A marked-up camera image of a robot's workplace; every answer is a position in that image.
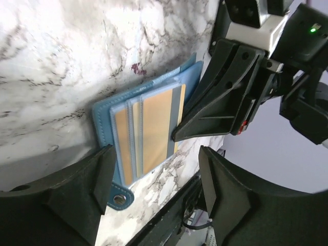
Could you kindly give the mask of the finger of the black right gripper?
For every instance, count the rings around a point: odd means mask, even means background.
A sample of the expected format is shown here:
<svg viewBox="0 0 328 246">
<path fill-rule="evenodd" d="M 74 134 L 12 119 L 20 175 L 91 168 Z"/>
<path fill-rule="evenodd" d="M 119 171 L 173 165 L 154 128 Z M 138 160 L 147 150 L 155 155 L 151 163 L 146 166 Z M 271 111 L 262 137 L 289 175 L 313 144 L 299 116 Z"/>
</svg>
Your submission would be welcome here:
<svg viewBox="0 0 328 246">
<path fill-rule="evenodd" d="M 237 116 L 264 58 L 260 48 L 225 38 L 217 41 L 172 139 L 236 134 L 242 124 Z"/>
</svg>

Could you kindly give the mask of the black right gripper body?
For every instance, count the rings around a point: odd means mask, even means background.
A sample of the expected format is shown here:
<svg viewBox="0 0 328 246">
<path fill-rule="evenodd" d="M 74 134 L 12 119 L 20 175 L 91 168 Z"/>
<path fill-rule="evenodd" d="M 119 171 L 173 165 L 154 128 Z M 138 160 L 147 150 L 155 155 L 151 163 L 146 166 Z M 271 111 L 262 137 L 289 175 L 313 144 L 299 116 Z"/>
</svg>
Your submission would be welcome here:
<svg viewBox="0 0 328 246">
<path fill-rule="evenodd" d="M 254 77 L 253 83 L 247 89 L 241 101 L 236 119 L 231 129 L 232 135 L 239 135 L 245 131 L 253 121 L 259 107 L 267 100 L 279 96 L 279 75 L 282 73 L 283 63 L 270 58 L 264 58 Z"/>
</svg>

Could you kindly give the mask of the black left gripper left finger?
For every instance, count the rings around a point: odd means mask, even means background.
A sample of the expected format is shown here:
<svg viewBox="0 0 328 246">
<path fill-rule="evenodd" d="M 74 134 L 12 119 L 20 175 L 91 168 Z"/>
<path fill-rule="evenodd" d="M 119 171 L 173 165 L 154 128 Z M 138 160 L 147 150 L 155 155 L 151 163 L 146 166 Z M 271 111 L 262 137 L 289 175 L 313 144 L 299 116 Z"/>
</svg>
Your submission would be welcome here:
<svg viewBox="0 0 328 246">
<path fill-rule="evenodd" d="M 114 146 L 1 192 L 1 245 L 95 245 L 116 162 Z"/>
</svg>

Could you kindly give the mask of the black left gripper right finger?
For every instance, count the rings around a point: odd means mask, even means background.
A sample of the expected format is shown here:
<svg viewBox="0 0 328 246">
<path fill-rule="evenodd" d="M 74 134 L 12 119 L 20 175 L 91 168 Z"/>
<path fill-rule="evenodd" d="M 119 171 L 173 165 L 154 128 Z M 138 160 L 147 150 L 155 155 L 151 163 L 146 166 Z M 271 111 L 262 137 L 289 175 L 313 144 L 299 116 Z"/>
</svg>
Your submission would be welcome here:
<svg viewBox="0 0 328 246">
<path fill-rule="evenodd" d="M 262 179 L 201 146 L 199 167 L 218 245 L 327 245 L 327 191 Z"/>
</svg>

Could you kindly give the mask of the gold credit card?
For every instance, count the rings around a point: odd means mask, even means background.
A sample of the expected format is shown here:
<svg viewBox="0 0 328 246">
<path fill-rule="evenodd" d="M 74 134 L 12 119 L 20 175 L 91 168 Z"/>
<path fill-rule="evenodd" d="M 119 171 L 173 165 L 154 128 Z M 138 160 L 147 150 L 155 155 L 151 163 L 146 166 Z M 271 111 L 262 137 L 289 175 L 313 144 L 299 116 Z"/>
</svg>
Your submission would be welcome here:
<svg viewBox="0 0 328 246">
<path fill-rule="evenodd" d="M 174 83 L 110 109 L 122 183 L 129 186 L 172 156 L 171 134 L 181 122 L 186 86 Z"/>
</svg>

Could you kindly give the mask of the blue leather card holder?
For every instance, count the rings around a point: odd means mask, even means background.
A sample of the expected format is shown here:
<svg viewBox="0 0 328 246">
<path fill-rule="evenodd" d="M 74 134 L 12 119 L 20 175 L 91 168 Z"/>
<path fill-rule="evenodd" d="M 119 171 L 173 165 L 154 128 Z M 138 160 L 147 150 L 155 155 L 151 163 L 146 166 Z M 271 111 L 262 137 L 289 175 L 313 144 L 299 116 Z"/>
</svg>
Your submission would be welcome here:
<svg viewBox="0 0 328 246">
<path fill-rule="evenodd" d="M 130 185 L 151 173 L 178 149 L 172 140 L 184 105 L 203 69 L 196 55 L 176 69 L 96 102 L 92 118 L 100 147 L 116 149 L 108 206 L 121 211 L 134 201 Z"/>
</svg>

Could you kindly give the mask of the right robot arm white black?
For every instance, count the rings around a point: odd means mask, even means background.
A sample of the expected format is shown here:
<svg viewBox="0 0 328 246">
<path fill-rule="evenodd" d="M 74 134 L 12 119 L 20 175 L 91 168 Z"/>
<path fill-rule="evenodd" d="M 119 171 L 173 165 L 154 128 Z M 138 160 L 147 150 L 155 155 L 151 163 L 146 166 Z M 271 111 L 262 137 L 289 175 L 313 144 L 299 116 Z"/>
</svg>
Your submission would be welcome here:
<svg viewBox="0 0 328 246">
<path fill-rule="evenodd" d="M 238 135 L 260 105 L 317 145 L 327 144 L 327 15 L 291 1 L 220 1 L 211 60 L 172 139 Z"/>
</svg>

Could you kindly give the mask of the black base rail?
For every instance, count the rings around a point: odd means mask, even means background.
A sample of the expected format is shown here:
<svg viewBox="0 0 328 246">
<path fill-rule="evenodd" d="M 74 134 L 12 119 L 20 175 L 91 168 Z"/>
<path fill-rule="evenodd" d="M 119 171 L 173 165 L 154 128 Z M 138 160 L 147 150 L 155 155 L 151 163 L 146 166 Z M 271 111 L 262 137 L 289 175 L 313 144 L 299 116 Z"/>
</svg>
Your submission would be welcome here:
<svg viewBox="0 0 328 246">
<path fill-rule="evenodd" d="M 200 172 L 197 172 L 127 245 L 176 245 L 186 230 L 187 218 L 207 211 Z"/>
</svg>

